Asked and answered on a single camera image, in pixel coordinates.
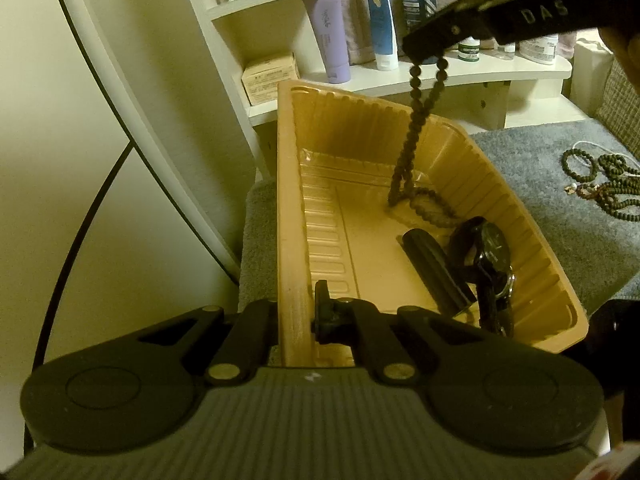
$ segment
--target yellow plastic tray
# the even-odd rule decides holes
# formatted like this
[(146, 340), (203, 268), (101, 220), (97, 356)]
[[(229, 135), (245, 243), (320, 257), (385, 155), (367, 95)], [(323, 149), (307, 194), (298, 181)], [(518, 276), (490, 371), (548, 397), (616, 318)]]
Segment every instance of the yellow plastic tray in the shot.
[[(411, 109), (300, 81), (278, 90), (278, 307), (287, 366), (320, 364), (310, 330), (313, 286), (382, 312), (414, 304), (437, 310), (398, 238), (421, 227), (443, 246), (451, 230), (421, 220), (407, 203), (386, 206)], [(484, 216), (504, 232), (515, 282), (514, 338), (559, 352), (584, 338), (580, 302), (533, 218), (456, 123), (431, 116), (415, 176), (461, 218)], [(478, 325), (478, 307), (457, 318)]]

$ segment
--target hand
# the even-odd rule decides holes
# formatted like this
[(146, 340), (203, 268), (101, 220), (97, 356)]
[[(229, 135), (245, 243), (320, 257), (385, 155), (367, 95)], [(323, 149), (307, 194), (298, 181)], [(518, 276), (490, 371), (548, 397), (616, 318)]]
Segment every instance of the hand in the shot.
[(600, 37), (616, 56), (629, 82), (640, 95), (640, 34), (631, 39), (613, 27), (600, 29)]

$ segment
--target white cord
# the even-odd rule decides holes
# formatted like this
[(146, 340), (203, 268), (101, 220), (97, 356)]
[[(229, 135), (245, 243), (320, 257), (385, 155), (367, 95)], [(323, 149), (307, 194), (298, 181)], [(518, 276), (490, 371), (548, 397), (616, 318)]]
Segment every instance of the white cord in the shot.
[[(575, 147), (578, 144), (590, 144), (591, 146), (595, 146), (596, 148), (600, 148), (603, 152), (607, 153), (608, 155), (622, 155), (623, 157), (626, 158), (626, 160), (630, 160), (631, 163), (638, 168), (638, 170), (640, 170), (640, 164), (638, 163), (637, 160), (635, 160), (632, 156), (628, 156), (625, 155), (624, 153), (616, 153), (612, 150), (610, 150), (609, 148), (605, 148), (604, 146), (599, 145), (597, 142), (591, 142), (590, 140), (579, 140), (578, 142), (576, 142), (572, 147), (573, 149), (575, 149)], [(580, 164), (582, 164), (585, 168), (590, 168), (591, 164), (589, 162), (587, 162), (585, 159), (583, 159), (581, 156), (577, 156), (576, 157), (578, 159), (578, 161), (580, 162)]]

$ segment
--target purple tube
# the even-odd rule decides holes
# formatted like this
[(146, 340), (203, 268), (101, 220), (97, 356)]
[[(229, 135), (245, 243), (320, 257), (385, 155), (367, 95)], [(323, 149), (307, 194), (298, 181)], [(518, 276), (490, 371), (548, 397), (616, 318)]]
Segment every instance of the purple tube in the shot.
[(351, 79), (340, 0), (304, 0), (329, 83)]

